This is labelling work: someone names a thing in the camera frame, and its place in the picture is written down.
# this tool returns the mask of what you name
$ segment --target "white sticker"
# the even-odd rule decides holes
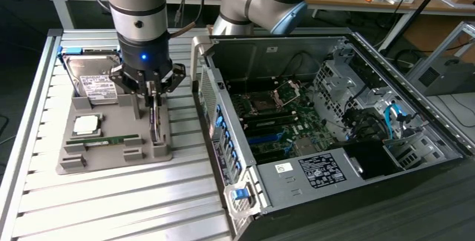
[[[276,169],[277,173],[284,173],[287,171],[293,170],[292,165],[289,164],[289,162],[276,165],[275,169]]]
[[[81,76],[84,91],[89,100],[116,99],[116,85],[108,75]]]
[[[267,53],[275,53],[276,52],[276,46],[267,47]]]

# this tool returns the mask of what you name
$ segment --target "table leg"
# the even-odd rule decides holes
[[[73,19],[69,13],[68,0],[52,0],[54,4],[58,20],[64,29],[74,29]]]
[[[385,49],[388,44],[392,42],[392,40],[393,40],[395,36],[397,35],[401,27],[405,25],[408,19],[411,18],[412,13],[413,13],[413,11],[411,11],[409,13],[403,14],[403,16],[400,17],[397,23],[393,25],[393,28],[391,29],[391,32],[388,33],[383,44],[377,48],[377,51]]]

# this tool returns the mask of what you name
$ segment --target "floor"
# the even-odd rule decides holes
[[[93,2],[70,2],[77,28],[112,28],[110,16]],[[169,27],[175,26],[177,5],[168,6]],[[197,13],[187,6],[184,24]],[[207,6],[199,27],[212,24],[219,7]],[[308,16],[300,27],[349,27],[377,43],[387,34],[377,24],[388,22],[391,14],[319,12]],[[41,55],[45,33],[60,28],[54,7],[46,0],[0,0],[0,115],[9,123],[0,142],[13,136],[28,99],[36,64]],[[400,40],[393,51],[412,48]],[[12,140],[0,144],[0,162],[8,160]],[[475,227],[475,163],[472,161],[424,182],[409,194],[388,199],[343,214],[279,240],[472,240]]]

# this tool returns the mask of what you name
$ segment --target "metal bracket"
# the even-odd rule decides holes
[[[209,36],[196,36],[192,40],[192,61],[189,66],[189,76],[192,82],[196,81],[196,64],[199,61],[199,55],[203,56],[209,50],[213,43],[211,42]]]

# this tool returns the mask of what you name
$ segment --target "hard drive label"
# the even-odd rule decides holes
[[[81,83],[89,100],[117,98],[116,85],[108,75],[81,76]]]
[[[332,154],[300,159],[299,163],[313,188],[320,188],[347,180]]]

